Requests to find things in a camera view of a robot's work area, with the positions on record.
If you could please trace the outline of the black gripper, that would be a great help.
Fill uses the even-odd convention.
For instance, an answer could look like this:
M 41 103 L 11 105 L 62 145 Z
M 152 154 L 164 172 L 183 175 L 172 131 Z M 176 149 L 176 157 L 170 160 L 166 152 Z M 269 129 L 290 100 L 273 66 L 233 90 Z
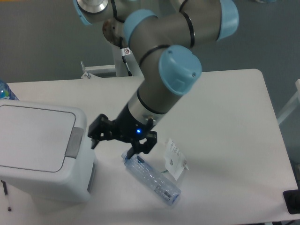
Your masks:
M 100 141 L 113 140 L 120 134 L 131 142 L 132 147 L 127 151 L 127 158 L 140 153 L 149 154 L 157 144 L 157 132 L 151 131 L 154 128 L 154 120 L 147 119 L 146 123 L 139 122 L 129 111 L 128 104 L 124 106 L 118 117 L 110 121 L 105 114 L 100 114 L 89 126 L 88 137 L 92 140 L 91 148 L 95 149 Z

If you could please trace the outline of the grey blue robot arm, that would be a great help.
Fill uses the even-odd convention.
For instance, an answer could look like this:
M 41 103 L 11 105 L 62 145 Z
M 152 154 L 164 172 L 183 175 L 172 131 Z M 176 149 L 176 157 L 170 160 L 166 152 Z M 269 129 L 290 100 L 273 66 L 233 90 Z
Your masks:
M 231 0 L 173 0 L 176 13 L 159 18 L 137 0 L 73 4 L 86 25 L 108 19 L 123 25 L 120 42 L 129 47 L 144 76 L 115 120 L 101 114 L 90 124 L 92 147 L 103 140 L 118 140 L 131 144 L 128 158 L 148 154 L 157 143 L 153 128 L 201 76 L 202 66 L 192 48 L 234 34 L 238 9 Z

